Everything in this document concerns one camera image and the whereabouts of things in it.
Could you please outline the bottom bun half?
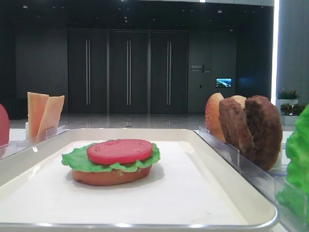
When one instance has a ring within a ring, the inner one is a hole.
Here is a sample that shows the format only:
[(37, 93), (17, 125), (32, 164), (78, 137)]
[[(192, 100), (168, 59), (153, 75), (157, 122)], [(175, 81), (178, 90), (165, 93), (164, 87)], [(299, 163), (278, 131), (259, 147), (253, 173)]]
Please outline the bottom bun half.
[(75, 181), (92, 186), (113, 186), (143, 179), (148, 176), (152, 165), (147, 168), (138, 168), (135, 172), (112, 170), (110, 172), (82, 172), (72, 171)]

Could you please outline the orange cheese slice left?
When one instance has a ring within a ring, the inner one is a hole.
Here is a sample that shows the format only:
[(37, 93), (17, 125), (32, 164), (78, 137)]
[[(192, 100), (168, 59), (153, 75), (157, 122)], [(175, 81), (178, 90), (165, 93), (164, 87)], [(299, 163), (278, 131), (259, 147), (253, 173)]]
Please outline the orange cheese slice left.
[(36, 142), (39, 126), (49, 95), (28, 92), (28, 138)]

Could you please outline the green lettuce in rack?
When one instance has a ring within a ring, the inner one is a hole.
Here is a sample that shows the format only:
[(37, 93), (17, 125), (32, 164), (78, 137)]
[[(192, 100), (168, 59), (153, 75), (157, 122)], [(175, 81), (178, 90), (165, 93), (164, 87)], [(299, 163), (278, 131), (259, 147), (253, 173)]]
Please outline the green lettuce in rack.
[(286, 156), (290, 159), (287, 166), (287, 182), (290, 186), (278, 193), (278, 201), (291, 209), (292, 212), (303, 215), (305, 199), (309, 195), (309, 107), (303, 110), (295, 122), (295, 131), (286, 141)]

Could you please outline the brown meat patty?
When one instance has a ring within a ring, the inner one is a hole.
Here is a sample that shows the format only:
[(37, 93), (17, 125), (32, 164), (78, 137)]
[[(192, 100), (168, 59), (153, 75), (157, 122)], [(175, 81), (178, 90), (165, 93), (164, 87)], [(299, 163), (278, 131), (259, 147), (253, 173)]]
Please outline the brown meat patty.
[(219, 121), (225, 141), (238, 148), (250, 161), (255, 160), (255, 145), (241, 105), (233, 98), (219, 102)]
[(270, 170), (279, 157), (283, 136), (278, 108), (268, 98), (255, 95), (245, 100), (244, 112), (254, 142), (253, 162)]

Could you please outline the clear acrylic rack right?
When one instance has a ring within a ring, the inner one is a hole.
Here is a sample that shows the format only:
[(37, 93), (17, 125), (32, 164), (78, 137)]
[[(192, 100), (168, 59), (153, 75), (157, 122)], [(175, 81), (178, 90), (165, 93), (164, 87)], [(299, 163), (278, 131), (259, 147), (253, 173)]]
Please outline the clear acrylic rack right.
[(305, 192), (287, 182), (286, 166), (264, 171), (240, 154), (230, 144), (199, 127), (202, 137), (221, 157), (279, 210), (280, 223), (290, 232), (309, 230), (309, 198)]

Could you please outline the white rectangular tray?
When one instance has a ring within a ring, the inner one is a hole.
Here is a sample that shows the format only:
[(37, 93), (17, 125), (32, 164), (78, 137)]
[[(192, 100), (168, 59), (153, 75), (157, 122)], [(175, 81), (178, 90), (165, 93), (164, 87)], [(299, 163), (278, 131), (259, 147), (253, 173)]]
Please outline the white rectangular tray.
[[(128, 138), (159, 147), (142, 180), (89, 186), (61, 163), (74, 148)], [(0, 162), (3, 232), (269, 232), (278, 219), (275, 205), (191, 130), (68, 130)]]

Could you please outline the potted plant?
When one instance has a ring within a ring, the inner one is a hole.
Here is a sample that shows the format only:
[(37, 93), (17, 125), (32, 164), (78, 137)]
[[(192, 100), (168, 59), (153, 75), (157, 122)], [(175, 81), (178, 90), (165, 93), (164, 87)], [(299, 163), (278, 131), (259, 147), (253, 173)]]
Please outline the potted plant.
[(285, 103), (281, 105), (281, 114), (284, 116), (299, 116), (304, 109), (305, 106), (299, 103), (297, 104)]
[(296, 89), (286, 91), (284, 89), (277, 92), (277, 99), (281, 100), (296, 100), (299, 99), (299, 94)]

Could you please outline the bun half behind patties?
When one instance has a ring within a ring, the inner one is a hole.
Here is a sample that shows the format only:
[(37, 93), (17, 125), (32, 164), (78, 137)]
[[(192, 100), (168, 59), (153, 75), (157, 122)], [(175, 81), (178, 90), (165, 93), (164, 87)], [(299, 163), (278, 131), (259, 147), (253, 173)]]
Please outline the bun half behind patties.
[(231, 98), (234, 99), (238, 104), (240, 104), (242, 108), (245, 108), (245, 101), (247, 100), (246, 97), (241, 95), (234, 95)]

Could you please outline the orange cheese slice right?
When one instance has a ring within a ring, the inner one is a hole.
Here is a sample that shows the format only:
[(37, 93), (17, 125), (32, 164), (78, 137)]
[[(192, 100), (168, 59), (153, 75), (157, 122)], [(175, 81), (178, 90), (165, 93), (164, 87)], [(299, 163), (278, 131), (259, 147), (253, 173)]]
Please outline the orange cheese slice right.
[(46, 137), (54, 135), (57, 131), (65, 96), (49, 97), (36, 136), (36, 143), (42, 142)]

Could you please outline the red tomato slice on burger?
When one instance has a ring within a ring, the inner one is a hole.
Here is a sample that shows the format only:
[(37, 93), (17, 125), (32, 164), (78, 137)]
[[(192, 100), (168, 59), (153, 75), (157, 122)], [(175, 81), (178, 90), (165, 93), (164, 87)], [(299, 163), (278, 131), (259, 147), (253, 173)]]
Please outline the red tomato slice on burger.
[(134, 163), (152, 154), (154, 145), (141, 139), (118, 139), (97, 143), (87, 148), (88, 158), (98, 164)]

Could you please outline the clear acrylic rack left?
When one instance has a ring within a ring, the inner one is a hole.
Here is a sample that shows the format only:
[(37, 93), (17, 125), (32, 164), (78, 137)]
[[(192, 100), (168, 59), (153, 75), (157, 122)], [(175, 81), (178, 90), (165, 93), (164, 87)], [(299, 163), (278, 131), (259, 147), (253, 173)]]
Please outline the clear acrylic rack left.
[(61, 126), (59, 128), (48, 129), (43, 134), (37, 135), (36, 137), (26, 139), (23, 141), (11, 141), (6, 145), (0, 147), (0, 159), (3, 160), (9, 156), (12, 156), (22, 150), (27, 148), (35, 147), (41, 142), (45, 142), (50, 138), (55, 137), (63, 132), (67, 131), (66, 126)]

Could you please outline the green lettuce leaf on bun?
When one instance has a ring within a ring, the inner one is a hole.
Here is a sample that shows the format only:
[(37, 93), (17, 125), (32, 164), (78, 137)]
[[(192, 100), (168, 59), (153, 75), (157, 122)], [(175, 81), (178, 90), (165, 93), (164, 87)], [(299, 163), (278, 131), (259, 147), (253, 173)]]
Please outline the green lettuce leaf on bun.
[(74, 171), (82, 172), (111, 172), (113, 170), (120, 170), (122, 172), (136, 172), (139, 168), (148, 168), (153, 164), (159, 162), (160, 151), (155, 143), (153, 143), (153, 151), (149, 158), (145, 160), (137, 160), (134, 163), (121, 164), (119, 162), (105, 165), (97, 164), (90, 161), (87, 157), (86, 150), (97, 143), (91, 143), (80, 148), (74, 148), (68, 154), (62, 154), (62, 164), (65, 166), (70, 166)]

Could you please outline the clear acrylic rack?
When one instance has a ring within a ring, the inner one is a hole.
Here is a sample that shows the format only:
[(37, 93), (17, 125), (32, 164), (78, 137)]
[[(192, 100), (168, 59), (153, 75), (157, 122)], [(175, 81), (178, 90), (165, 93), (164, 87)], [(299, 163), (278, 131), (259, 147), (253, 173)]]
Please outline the clear acrylic rack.
[(26, 139), (23, 141), (11, 141), (6, 145), (0, 147), (0, 159), (3, 160), (9, 156), (12, 156), (22, 150), (27, 148), (35, 147), (41, 142), (45, 142), (50, 138), (55, 137), (63, 132), (67, 131), (66, 126), (61, 126), (59, 128), (48, 129), (43, 134), (37, 135), (36, 137)]
[(264, 171), (240, 154), (230, 144), (199, 127), (202, 137), (221, 157), (279, 210), (280, 223), (290, 232), (309, 230), (309, 198), (305, 192), (287, 182), (286, 166)]

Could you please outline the potted plant lower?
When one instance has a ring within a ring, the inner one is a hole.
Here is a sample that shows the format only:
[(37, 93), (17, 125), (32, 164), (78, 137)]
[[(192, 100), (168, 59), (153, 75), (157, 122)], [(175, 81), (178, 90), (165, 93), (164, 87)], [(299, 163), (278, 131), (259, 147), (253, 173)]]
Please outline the potted plant lower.
[(305, 106), (299, 103), (297, 104), (285, 103), (281, 105), (281, 114), (284, 116), (299, 116), (304, 109)]

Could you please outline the red tomato slice in rack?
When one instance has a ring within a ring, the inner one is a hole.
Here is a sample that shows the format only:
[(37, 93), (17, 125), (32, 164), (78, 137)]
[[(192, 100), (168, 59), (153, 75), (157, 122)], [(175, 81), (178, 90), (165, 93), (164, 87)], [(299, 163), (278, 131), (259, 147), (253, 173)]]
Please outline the red tomato slice in rack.
[(0, 104), (0, 145), (9, 142), (10, 122), (6, 109)]

